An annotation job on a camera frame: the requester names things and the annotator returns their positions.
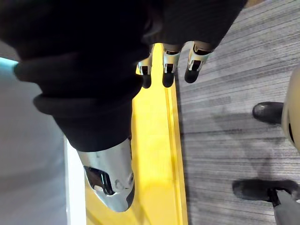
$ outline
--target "yellow tray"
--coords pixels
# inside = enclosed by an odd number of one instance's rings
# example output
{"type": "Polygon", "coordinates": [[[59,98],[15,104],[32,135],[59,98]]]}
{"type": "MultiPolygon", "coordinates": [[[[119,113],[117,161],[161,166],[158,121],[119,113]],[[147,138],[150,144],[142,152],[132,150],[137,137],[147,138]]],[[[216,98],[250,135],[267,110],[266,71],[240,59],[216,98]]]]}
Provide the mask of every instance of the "yellow tray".
{"type": "Polygon", "coordinates": [[[133,100],[134,202],[126,212],[113,212],[86,185],[88,225],[188,224],[176,89],[162,85],[162,53],[156,44],[152,85],[133,100]]]}

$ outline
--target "robotic finger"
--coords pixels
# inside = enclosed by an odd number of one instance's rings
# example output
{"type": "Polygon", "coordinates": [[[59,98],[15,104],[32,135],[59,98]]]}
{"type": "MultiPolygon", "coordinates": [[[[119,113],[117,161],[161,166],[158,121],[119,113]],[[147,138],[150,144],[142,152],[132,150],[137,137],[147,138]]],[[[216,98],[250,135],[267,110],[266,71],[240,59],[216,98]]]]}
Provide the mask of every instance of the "robotic finger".
{"type": "Polygon", "coordinates": [[[174,82],[174,73],[178,67],[180,52],[183,45],[163,44],[163,46],[163,85],[166,88],[169,88],[174,82]]]}
{"type": "Polygon", "coordinates": [[[144,88],[149,88],[151,86],[151,67],[152,67],[152,55],[153,55],[153,47],[154,45],[150,46],[150,54],[149,57],[145,58],[144,60],[140,61],[137,64],[139,68],[140,74],[143,78],[142,86],[144,88]]]}
{"type": "Polygon", "coordinates": [[[129,209],[135,196],[130,140],[106,150],[77,152],[98,198],[116,212],[129,209]]]}
{"type": "Polygon", "coordinates": [[[193,47],[189,51],[187,69],[184,79],[187,83],[194,83],[199,75],[199,72],[211,54],[212,49],[209,44],[194,41],[193,47]]]}

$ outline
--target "gray carpet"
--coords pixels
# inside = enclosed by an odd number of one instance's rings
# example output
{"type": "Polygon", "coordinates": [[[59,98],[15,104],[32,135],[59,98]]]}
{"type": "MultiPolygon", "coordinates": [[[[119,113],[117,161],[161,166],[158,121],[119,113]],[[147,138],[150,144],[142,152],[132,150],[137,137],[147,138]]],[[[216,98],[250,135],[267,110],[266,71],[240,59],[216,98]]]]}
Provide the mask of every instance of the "gray carpet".
{"type": "Polygon", "coordinates": [[[300,0],[242,11],[194,84],[179,67],[180,128],[191,225],[275,224],[271,204],[236,198],[237,179],[291,179],[300,155],[280,127],[252,118],[261,101],[284,101],[300,63],[300,0]]]}

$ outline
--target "silver robotic thumb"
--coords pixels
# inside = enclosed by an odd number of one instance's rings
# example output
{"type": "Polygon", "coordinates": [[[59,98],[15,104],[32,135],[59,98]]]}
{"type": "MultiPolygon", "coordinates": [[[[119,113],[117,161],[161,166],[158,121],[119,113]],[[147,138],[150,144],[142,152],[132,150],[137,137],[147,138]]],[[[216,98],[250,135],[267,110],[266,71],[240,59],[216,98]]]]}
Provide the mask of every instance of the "silver robotic thumb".
{"type": "Polygon", "coordinates": [[[115,212],[128,210],[135,196],[130,140],[106,150],[77,152],[98,198],[115,212]]]}

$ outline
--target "black shoe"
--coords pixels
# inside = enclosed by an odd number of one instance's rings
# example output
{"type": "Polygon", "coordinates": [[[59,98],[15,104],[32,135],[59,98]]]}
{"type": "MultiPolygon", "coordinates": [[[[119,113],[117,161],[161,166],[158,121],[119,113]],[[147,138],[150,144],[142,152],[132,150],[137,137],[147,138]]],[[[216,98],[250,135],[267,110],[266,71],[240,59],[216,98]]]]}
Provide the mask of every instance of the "black shoe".
{"type": "Polygon", "coordinates": [[[299,198],[300,187],[292,180],[235,180],[232,183],[232,190],[235,196],[251,201],[271,202],[269,191],[272,189],[285,190],[299,198]]]}
{"type": "Polygon", "coordinates": [[[261,102],[252,109],[255,119],[269,124],[281,124],[282,102],[261,102]]]}

